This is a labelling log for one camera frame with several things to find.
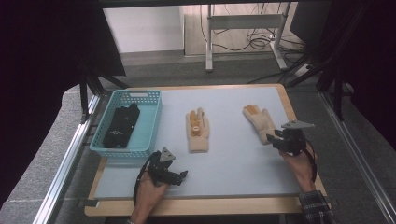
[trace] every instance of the human arm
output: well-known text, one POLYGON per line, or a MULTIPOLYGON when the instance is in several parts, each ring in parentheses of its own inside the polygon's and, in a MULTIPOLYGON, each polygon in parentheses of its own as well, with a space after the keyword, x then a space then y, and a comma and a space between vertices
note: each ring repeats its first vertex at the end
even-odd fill
MULTIPOLYGON (((314 160, 318 158, 310 144, 306 146, 306 151, 312 155, 314 160)), ((339 223, 320 190, 316 190, 315 183, 312 181, 312 165, 308 156, 304 152, 298 156, 291 156, 283 151, 279 151, 279 154, 294 173, 300 186, 302 193, 299 194, 299 199, 306 223, 339 223)))
POLYGON ((146 223, 149 214, 161 201, 167 188, 167 184, 155 187, 149 173, 143 173, 137 190, 136 205, 131 215, 131 221, 134 224, 146 223))

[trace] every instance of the gray floor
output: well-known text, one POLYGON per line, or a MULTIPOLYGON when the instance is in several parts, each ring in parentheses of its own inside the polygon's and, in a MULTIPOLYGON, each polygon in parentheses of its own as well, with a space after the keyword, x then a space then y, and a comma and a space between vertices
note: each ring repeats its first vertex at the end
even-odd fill
MULTIPOLYGON (((204 57, 184 57, 178 51, 133 53, 122 57, 127 77, 120 77, 120 80, 134 87, 246 84, 279 72, 271 53, 216 56, 214 72, 209 74, 205 72, 204 57)), ((333 211, 342 223, 387 223, 315 90, 317 79, 311 77, 287 91, 297 118, 317 126, 306 130, 305 135, 318 153, 318 171, 329 194, 333 211)), ((275 83, 278 80, 279 76, 274 76, 257 83, 275 83)), ((108 90, 118 89, 105 80, 103 84, 108 90)), ((0 223, 33 222, 80 122, 80 112, 79 87, 76 86, 64 94, 63 107, 44 144, 0 211, 0 223)), ((395 201, 396 181, 392 174, 396 168, 395 151, 350 103, 348 97, 343 99, 343 115, 345 125, 361 153, 389 197, 395 201)), ((88 196, 99 159, 88 146, 79 152, 70 174, 72 178, 66 181, 50 223, 123 223, 124 219, 84 215, 84 200, 88 196)), ((214 223, 213 220, 216 223, 273 223, 268 218, 245 217, 243 220, 234 218, 230 221, 217 217, 210 221, 205 219, 204 223, 214 223)), ((187 221, 150 221, 183 222, 187 221)))

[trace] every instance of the wrist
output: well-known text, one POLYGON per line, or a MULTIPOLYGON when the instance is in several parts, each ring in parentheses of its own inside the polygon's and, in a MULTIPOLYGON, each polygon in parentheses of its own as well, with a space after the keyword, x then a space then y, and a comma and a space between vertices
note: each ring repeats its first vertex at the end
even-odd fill
POLYGON ((315 183, 312 180, 306 180, 303 183, 300 183, 300 190, 302 193, 307 193, 309 191, 314 191, 317 188, 315 187, 315 183))
POLYGON ((135 208, 131 215, 131 220, 134 224, 145 224, 149 217, 149 209, 135 208))

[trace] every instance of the black curtain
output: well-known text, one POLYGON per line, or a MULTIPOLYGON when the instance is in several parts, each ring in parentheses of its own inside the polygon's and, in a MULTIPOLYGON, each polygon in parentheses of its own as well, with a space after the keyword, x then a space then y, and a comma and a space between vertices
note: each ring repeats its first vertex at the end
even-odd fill
POLYGON ((79 84, 82 74, 125 72, 95 3, 1 1, 0 29, 1 204, 48 134, 64 92, 79 84))
MULTIPOLYGON (((358 0, 334 1, 323 37, 343 26, 342 19, 358 0)), ((351 84, 352 103, 396 148, 393 124, 396 122, 396 1, 373 0, 341 56, 344 81, 351 84)), ((332 47, 319 52, 329 55, 332 47)))

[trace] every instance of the white wall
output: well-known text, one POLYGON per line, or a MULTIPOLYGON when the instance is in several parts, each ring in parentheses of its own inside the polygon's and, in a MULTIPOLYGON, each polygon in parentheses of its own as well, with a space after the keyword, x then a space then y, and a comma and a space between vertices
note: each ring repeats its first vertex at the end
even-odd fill
POLYGON ((178 50, 183 46, 180 7, 105 8, 119 53, 178 50))

